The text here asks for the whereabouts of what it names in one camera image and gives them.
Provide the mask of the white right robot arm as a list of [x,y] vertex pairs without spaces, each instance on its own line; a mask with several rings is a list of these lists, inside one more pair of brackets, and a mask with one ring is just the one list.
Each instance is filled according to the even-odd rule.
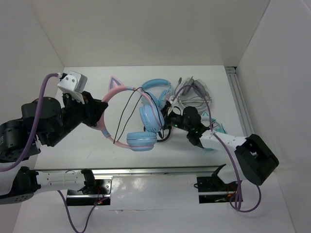
[[257,134],[243,137],[218,132],[202,123],[194,107],[186,107],[176,114],[168,101],[161,112],[167,126],[188,132],[187,139],[193,146],[229,152],[233,176],[238,175],[240,180],[260,186],[279,166],[277,157]]

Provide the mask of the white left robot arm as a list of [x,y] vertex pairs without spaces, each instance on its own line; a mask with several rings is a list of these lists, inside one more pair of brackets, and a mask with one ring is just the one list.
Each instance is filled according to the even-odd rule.
[[0,126],[0,203],[15,204],[35,194],[75,190],[90,194],[97,183],[90,169],[53,173],[30,169],[25,162],[41,152],[40,146],[56,146],[81,123],[96,127],[107,102],[94,99],[86,91],[84,103],[63,95],[60,102],[52,97],[38,98],[21,107],[22,117]]

